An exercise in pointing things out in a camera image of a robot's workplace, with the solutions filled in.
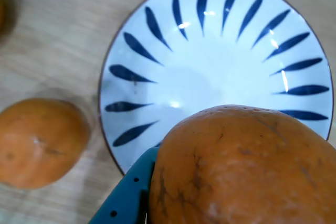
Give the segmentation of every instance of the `orange fruit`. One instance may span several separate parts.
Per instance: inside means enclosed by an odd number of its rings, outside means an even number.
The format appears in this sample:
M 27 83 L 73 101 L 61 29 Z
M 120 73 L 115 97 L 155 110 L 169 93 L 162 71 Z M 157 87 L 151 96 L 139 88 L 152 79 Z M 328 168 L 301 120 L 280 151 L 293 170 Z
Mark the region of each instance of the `orange fruit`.
M 165 137 L 153 224 L 336 223 L 336 150 L 278 111 L 218 106 Z
M 0 114 L 0 183 L 21 189 L 49 185 L 77 162 L 89 128 L 72 104 L 28 99 Z

